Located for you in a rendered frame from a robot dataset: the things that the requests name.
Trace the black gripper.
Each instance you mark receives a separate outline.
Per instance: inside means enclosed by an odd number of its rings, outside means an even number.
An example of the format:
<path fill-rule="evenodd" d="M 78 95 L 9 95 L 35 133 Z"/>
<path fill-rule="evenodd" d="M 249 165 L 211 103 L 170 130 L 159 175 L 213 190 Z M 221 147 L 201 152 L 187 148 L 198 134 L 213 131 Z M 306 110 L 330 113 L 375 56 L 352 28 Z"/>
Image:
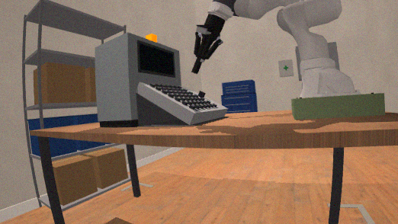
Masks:
<path fill-rule="evenodd" d="M 196 55 L 196 62 L 191 71 L 195 74 L 198 74 L 201 64 L 205 61 L 205 59 L 209 59 L 217 47 L 223 43 L 223 41 L 220 39 L 220 32 L 223 29 L 225 20 L 214 14 L 209 14 L 204 24 L 213 27 L 214 32 L 211 32 L 211 34 L 201 34 L 195 32 L 196 40 L 194 54 Z M 216 42 L 212 45 L 214 41 Z M 212 47 L 210 47 L 211 45 Z"/>

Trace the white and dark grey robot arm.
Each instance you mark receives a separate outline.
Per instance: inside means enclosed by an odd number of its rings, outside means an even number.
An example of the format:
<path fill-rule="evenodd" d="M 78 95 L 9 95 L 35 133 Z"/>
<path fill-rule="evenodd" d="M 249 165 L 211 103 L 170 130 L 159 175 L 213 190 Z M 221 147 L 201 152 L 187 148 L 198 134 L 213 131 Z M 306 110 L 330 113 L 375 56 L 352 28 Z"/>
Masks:
<path fill-rule="evenodd" d="M 325 37 L 308 30 L 338 19 L 341 0 L 213 0 L 208 14 L 225 21 L 232 16 L 258 20 L 279 6 L 284 8 L 278 11 L 278 26 L 294 37 L 300 53 L 300 98 L 361 94 L 351 78 L 335 68 Z"/>

